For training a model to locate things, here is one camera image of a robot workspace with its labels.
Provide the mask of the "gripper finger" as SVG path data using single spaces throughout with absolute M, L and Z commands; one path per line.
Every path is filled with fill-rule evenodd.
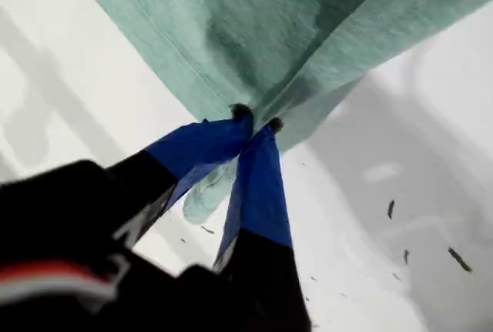
M 231 331 L 309 331 L 271 119 L 241 152 L 214 269 Z
M 122 215 L 115 240 L 133 246 L 195 184 L 240 154 L 253 135 L 253 112 L 230 108 L 228 119 L 181 126 L 107 169 L 139 201 Z

